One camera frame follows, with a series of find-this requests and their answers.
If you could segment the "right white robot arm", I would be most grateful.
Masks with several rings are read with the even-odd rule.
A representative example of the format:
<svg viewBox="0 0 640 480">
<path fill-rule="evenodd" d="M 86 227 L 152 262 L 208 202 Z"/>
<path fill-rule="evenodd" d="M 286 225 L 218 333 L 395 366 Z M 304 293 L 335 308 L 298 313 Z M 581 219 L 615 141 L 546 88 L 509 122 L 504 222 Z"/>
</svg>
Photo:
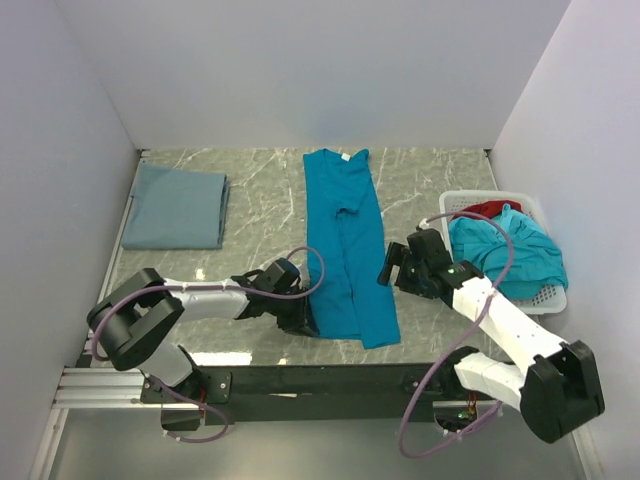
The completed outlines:
<svg viewBox="0 0 640 480">
<path fill-rule="evenodd" d="M 457 347 L 437 364 L 428 389 L 451 397 L 471 392 L 492 397 L 520 412 L 546 443 L 604 413 L 593 351 L 545 330 L 470 262 L 454 262 L 437 230 L 417 231 L 405 244 L 390 243 L 378 282 L 442 301 L 477 322 L 509 358 L 501 362 L 474 347 Z"/>
</svg>

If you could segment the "bright blue t shirt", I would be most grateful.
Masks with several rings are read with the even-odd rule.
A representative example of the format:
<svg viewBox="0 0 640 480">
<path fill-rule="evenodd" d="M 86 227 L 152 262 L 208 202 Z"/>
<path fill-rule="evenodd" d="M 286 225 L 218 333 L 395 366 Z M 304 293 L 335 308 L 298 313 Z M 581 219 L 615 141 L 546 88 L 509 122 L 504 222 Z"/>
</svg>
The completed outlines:
<svg viewBox="0 0 640 480">
<path fill-rule="evenodd" d="M 312 314 L 319 335 L 365 349 L 401 341 L 392 290 L 377 282 L 384 266 L 382 215 L 369 151 L 322 149 L 303 156 Z"/>
</svg>

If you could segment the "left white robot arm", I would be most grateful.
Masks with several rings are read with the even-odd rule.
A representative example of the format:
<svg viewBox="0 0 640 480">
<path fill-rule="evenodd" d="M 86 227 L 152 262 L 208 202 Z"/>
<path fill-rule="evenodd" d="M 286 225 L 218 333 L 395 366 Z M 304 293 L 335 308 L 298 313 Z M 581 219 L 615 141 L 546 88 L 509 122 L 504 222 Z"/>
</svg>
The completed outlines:
<svg viewBox="0 0 640 480">
<path fill-rule="evenodd" d="M 179 322 L 268 314 L 287 334 L 315 337 L 310 296 L 317 288 L 303 287 L 299 269 L 287 258 L 218 282 L 178 282 L 144 268 L 89 312 L 91 354 L 193 398 L 206 380 L 186 349 L 166 339 Z"/>
</svg>

